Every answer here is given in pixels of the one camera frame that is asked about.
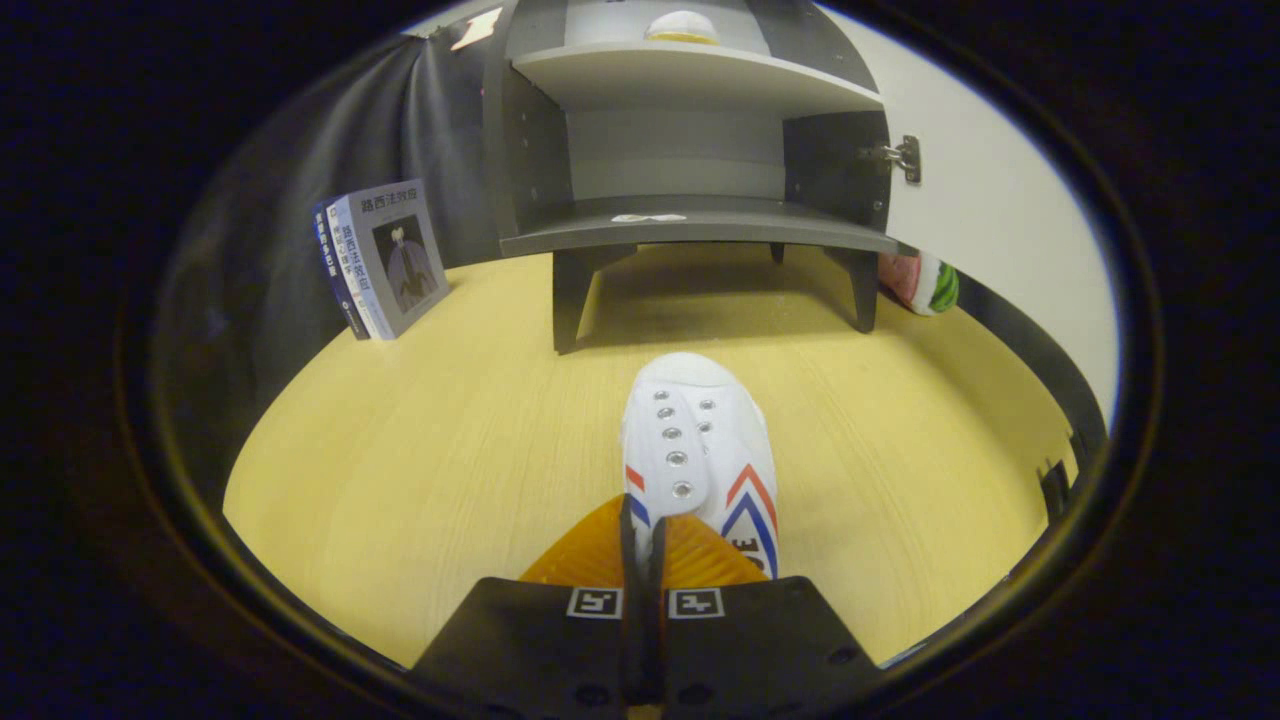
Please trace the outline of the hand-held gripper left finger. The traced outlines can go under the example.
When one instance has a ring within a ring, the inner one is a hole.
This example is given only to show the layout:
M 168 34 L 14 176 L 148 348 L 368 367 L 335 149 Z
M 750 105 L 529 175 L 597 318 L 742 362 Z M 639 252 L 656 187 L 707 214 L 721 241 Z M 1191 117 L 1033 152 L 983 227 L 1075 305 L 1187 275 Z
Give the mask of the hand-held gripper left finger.
M 411 669 L 463 717 L 622 717 L 635 660 L 623 496 L 517 579 L 484 577 Z

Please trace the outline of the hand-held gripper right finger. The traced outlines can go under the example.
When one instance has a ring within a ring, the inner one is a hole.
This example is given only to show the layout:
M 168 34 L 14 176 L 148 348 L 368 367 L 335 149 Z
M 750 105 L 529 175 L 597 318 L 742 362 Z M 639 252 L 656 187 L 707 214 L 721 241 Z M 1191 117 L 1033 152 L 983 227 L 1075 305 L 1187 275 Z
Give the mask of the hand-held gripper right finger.
M 805 577 L 769 580 L 703 520 L 655 529 L 655 683 L 667 717 L 829 717 L 882 670 Z

